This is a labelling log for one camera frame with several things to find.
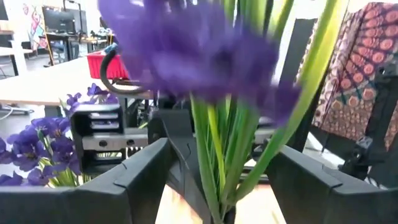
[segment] red basket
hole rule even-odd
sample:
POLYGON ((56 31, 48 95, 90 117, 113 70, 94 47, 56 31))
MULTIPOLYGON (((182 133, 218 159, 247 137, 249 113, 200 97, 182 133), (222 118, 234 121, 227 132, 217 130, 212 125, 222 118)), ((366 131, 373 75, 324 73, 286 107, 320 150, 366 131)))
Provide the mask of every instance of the red basket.
MULTIPOLYGON (((90 75, 92 78, 101 78, 100 68, 104 57, 105 55, 102 54, 102 52, 94 52, 87 55, 88 66, 90 68, 90 75)), ((108 65, 106 76, 110 80, 116 78, 129 78, 119 55, 115 56, 108 65)))

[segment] black plastic frame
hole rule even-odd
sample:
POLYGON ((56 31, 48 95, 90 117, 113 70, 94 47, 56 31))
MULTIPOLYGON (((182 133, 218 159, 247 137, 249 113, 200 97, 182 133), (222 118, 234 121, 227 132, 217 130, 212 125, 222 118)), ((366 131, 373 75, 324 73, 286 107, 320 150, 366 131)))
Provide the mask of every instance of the black plastic frame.
MULTIPOLYGON (((72 123, 87 111, 76 113, 72 123)), ((85 185, 0 188, 0 223, 153 224, 167 184, 210 224, 188 111, 158 111, 148 128, 152 144, 85 185)), ((295 149, 284 147, 266 173, 287 223, 398 223, 396 189, 380 190, 295 149)))

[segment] patterned fabric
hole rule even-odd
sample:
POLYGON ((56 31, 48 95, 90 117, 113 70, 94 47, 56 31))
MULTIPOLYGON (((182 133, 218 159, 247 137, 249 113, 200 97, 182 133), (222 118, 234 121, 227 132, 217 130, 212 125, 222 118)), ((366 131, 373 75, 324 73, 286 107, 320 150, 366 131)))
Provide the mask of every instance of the patterned fabric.
MULTIPOLYGON (((397 50, 398 4, 374 2, 347 14, 313 125, 355 141, 361 138, 376 97, 375 71, 397 50)), ((397 116, 398 107, 386 134, 387 148, 397 132, 397 116)))

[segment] iris flower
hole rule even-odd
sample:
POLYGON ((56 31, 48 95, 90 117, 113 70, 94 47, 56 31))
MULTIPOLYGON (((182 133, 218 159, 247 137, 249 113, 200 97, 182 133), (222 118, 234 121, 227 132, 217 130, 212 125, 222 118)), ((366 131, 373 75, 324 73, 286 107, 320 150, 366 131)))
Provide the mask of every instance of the iris flower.
POLYGON ((74 143, 70 138, 62 136, 52 141, 50 145, 54 152, 70 153, 73 151, 74 143))
POLYGON ((29 185, 46 186, 50 178, 55 177, 54 168, 52 166, 45 166, 43 171, 38 168, 33 169, 27 176, 29 185))
POLYGON ((13 164, 23 171, 29 171, 38 166, 41 158, 50 157, 43 143, 39 141, 37 130, 33 126, 27 126, 19 134, 11 135, 7 138, 7 143, 12 144, 13 164))
POLYGON ((165 2, 148 0, 142 7, 129 0, 99 0, 130 78, 150 90, 177 97, 191 93, 208 103, 239 97, 284 124, 300 90, 292 82, 271 85, 277 43, 233 26, 218 4, 202 1, 169 12, 165 2))
POLYGON ((108 93, 109 93, 108 91, 102 90, 95 83, 91 84, 91 86, 87 88, 87 96, 107 95, 108 93))
POLYGON ((10 164, 11 162, 11 152, 7 151, 6 143, 0 138, 0 164, 10 164))
POLYGON ((60 138, 70 129, 68 118, 39 118, 33 119, 32 125, 41 130, 44 136, 50 138, 60 138))
POLYGON ((12 177, 3 174, 0 175, 0 186, 20 186, 23 180, 24 179, 15 172, 12 177))
POLYGON ((54 152, 52 160, 56 163, 54 169, 56 171, 64 171, 69 168, 76 175, 80 175, 79 160, 76 152, 54 152))
POLYGON ((81 93, 76 93, 74 96, 68 94, 67 105, 72 106, 81 98, 81 93))

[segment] computer monitor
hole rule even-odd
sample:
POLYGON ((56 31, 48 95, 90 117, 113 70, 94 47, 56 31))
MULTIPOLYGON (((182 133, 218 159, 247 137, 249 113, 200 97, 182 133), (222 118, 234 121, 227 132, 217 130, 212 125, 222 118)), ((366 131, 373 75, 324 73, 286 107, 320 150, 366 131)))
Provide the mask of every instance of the computer monitor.
POLYGON ((71 12, 59 11, 51 7, 43 7, 45 26, 48 30, 76 32, 75 16, 71 12))

